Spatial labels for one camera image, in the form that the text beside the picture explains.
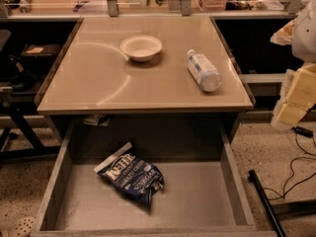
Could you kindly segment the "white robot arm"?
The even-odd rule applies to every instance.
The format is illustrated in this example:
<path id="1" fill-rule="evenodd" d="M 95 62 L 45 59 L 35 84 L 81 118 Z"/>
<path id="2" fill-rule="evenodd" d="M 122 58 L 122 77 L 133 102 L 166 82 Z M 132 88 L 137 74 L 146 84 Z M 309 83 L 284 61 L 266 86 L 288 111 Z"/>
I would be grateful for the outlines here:
<path id="1" fill-rule="evenodd" d="M 271 42 L 290 44 L 293 56 L 303 61 L 296 71 L 286 70 L 273 111 L 272 126 L 290 129 L 316 104 L 316 0 L 274 33 Z"/>

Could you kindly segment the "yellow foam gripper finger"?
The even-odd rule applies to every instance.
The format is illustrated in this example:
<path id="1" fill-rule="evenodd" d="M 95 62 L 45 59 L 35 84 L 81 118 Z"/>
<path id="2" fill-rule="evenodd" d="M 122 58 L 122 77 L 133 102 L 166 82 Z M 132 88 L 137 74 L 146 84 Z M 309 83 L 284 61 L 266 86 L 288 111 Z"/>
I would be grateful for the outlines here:
<path id="1" fill-rule="evenodd" d="M 272 127 L 291 129 L 316 104 L 316 64 L 304 63 L 296 71 L 287 69 L 276 102 Z"/>
<path id="2" fill-rule="evenodd" d="M 295 25 L 295 19 L 285 24 L 281 29 L 271 36 L 270 42 L 278 45 L 291 45 L 292 32 Z"/>

